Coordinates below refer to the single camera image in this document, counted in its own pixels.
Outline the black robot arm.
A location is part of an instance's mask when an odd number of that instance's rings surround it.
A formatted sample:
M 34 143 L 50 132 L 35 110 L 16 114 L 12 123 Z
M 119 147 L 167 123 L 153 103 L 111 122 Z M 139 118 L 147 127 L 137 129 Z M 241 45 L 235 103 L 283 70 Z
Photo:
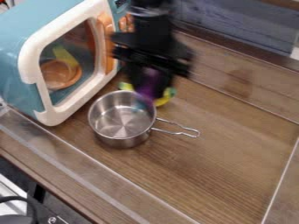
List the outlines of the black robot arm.
M 173 1 L 131 0 L 134 30 L 111 35 L 117 44 L 113 56 L 126 63 L 137 90 L 147 86 L 161 93 L 173 85 L 175 75 L 190 76 L 194 51 L 174 36 Z

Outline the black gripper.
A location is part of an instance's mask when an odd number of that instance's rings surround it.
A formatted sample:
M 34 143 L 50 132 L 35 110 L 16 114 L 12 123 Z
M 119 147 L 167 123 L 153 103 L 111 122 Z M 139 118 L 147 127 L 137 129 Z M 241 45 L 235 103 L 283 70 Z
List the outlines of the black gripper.
M 141 45 L 134 32 L 115 32 L 110 39 L 117 44 L 114 57 L 130 63 L 126 73 L 135 91 L 146 90 L 147 67 L 169 69 L 182 77 L 190 76 L 194 51 L 174 36 L 159 45 Z

